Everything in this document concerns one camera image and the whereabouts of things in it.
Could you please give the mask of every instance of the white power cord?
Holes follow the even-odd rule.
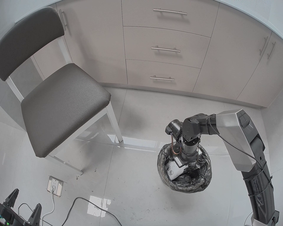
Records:
[[[52,199],[52,202],[53,202],[53,210],[50,211],[50,212],[48,212],[48,213],[46,213],[46,214],[44,214],[44,215],[42,216],[42,219],[41,219],[41,220],[42,220],[42,226],[43,226],[43,218],[44,218],[46,215],[48,215],[48,214],[50,214],[50,213],[53,213],[53,211],[54,211],[54,209],[55,209],[54,198],[53,198],[53,191],[54,191],[54,188],[51,187],[50,193],[51,193],[51,199]]]

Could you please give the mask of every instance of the label sticker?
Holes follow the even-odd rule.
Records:
[[[178,157],[175,157],[174,159],[175,159],[175,161],[177,162],[177,164],[178,164],[179,166],[182,165],[182,163],[181,163],[181,161],[178,159]]]

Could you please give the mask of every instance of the beige cabinet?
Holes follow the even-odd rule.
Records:
[[[50,6],[57,11],[56,4]],[[44,78],[47,78],[66,64],[57,40],[48,43],[33,56],[40,69],[39,73],[42,73]]]
[[[236,100],[260,59],[271,30],[220,3],[215,27],[193,92]]]
[[[268,107],[282,89],[282,62],[283,40],[272,32],[260,63],[237,100]]]
[[[56,5],[64,12],[73,62],[98,82],[127,84],[121,1],[63,0]]]
[[[192,92],[199,68],[143,60],[126,60],[128,84]]]
[[[168,29],[124,27],[124,40],[126,59],[201,68],[210,38]]]
[[[122,0],[123,25],[165,28],[211,37],[218,6],[219,2],[214,0]]]

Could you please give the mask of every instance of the white tile floor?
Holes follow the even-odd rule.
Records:
[[[0,198],[19,188],[15,208],[26,202],[32,208],[42,205],[42,213],[52,209],[46,191],[49,175],[63,180],[62,196],[55,196],[55,212],[45,220],[61,225],[76,197],[95,200],[115,214],[122,225],[243,225],[251,212],[250,201],[241,173],[236,171],[222,140],[203,135],[201,144],[212,164],[212,181],[203,192],[184,194],[166,187],[159,178],[156,162],[161,147],[171,141],[166,125],[177,118],[197,113],[219,113],[243,108],[253,119],[269,152],[260,110],[158,92],[107,88],[124,137],[115,141],[107,116],[102,117],[57,156],[82,169],[72,172],[34,155],[27,134],[11,126],[0,114]],[[26,206],[20,215],[28,219]],[[77,200],[65,225],[118,225],[105,212]]]

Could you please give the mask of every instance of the trash bag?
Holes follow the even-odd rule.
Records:
[[[202,155],[199,160],[188,163],[185,171],[171,180],[167,174],[166,164],[169,160],[174,160],[175,156],[171,151],[171,144],[165,144],[160,150],[157,158],[157,170],[164,184],[174,191],[183,193],[201,192],[207,188],[211,181],[211,162],[206,150],[199,144]],[[177,150],[176,142],[173,143],[173,149]]]

